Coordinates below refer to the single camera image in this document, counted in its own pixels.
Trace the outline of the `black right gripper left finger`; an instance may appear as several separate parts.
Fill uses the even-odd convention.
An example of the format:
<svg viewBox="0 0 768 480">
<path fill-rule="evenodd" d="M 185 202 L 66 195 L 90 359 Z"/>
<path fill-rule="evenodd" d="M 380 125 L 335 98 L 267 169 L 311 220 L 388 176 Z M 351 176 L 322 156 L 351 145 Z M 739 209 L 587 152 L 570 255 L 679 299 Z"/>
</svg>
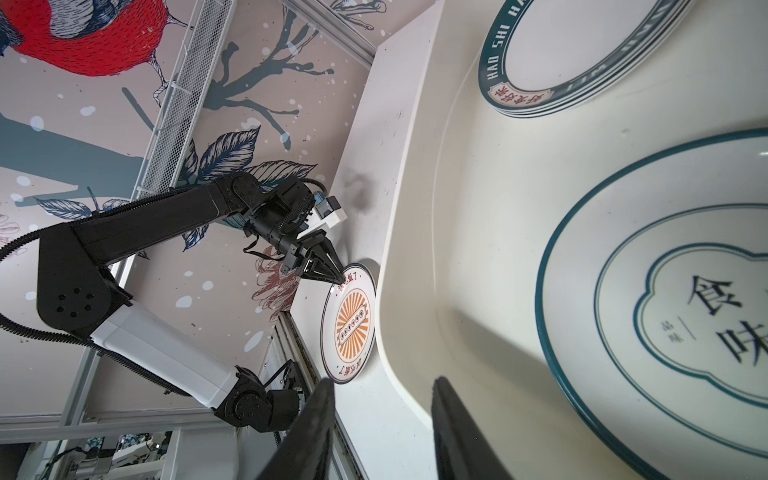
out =
<svg viewBox="0 0 768 480">
<path fill-rule="evenodd" d="M 257 479 L 327 479 L 334 425 L 334 383 L 324 378 Z"/>
</svg>

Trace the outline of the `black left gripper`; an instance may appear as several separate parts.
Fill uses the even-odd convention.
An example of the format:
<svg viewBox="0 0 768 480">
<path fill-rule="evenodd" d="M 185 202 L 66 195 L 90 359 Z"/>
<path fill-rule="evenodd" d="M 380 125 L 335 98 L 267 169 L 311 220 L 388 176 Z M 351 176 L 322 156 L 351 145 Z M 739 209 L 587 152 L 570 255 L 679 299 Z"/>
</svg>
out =
<svg viewBox="0 0 768 480">
<path fill-rule="evenodd" d="M 293 179 L 266 191 L 258 186 L 246 214 L 245 233 L 254 241 L 245 253 L 282 263 L 283 272 L 334 285 L 344 283 L 344 266 L 325 233 L 298 234 L 315 206 L 313 180 Z"/>
</svg>

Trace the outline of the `green rim plate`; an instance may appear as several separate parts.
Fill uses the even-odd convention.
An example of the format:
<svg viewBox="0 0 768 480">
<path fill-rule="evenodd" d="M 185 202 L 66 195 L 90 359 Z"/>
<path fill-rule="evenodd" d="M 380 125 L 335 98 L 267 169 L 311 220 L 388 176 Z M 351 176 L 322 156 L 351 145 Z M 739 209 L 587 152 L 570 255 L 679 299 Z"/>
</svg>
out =
<svg viewBox="0 0 768 480">
<path fill-rule="evenodd" d="M 511 118 L 575 107 L 639 66 L 692 6 L 665 0 L 507 1 L 482 45 L 478 89 Z"/>
</svg>

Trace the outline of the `orange sunburst plate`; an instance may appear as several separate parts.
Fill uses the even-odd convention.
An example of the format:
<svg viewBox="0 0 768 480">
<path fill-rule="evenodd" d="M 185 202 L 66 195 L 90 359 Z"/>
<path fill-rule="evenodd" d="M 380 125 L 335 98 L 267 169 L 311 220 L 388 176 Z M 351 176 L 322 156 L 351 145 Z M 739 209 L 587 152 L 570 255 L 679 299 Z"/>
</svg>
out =
<svg viewBox="0 0 768 480">
<path fill-rule="evenodd" d="M 354 380 L 375 343 L 376 285 L 371 271 L 352 263 L 344 282 L 326 295 L 320 324 L 320 353 L 326 375 L 337 384 Z"/>
</svg>

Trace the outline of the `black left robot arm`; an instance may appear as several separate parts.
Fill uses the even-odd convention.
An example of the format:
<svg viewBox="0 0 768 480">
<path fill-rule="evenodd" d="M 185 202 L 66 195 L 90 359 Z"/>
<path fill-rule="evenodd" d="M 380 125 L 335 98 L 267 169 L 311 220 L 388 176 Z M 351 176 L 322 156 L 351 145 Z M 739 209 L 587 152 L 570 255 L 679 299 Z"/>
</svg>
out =
<svg viewBox="0 0 768 480">
<path fill-rule="evenodd" d="M 9 257 L 37 245 L 36 309 L 43 327 L 8 317 L 1 326 L 28 339 L 93 350 L 195 400 L 231 426 L 284 431 L 298 415 L 298 393 L 271 389 L 252 370 L 218 360 L 169 321 L 170 302 L 180 293 L 169 286 L 165 266 L 144 267 L 126 285 L 112 267 L 232 221 L 248 240 L 247 257 L 257 257 L 258 244 L 266 242 L 273 248 L 269 261 L 283 275 L 339 285 L 343 267 L 327 232 L 345 217 L 317 180 L 288 178 L 266 187 L 249 173 L 235 172 L 48 226 L 1 249 Z"/>
</svg>

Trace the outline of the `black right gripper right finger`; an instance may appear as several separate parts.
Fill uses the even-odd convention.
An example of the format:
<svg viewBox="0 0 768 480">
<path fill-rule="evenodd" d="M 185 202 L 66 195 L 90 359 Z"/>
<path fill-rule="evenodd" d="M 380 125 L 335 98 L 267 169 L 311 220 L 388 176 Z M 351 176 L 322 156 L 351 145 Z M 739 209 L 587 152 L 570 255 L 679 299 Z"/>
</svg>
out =
<svg viewBox="0 0 768 480">
<path fill-rule="evenodd" d="M 512 479 L 446 377 L 433 384 L 431 416 L 439 479 Z"/>
</svg>

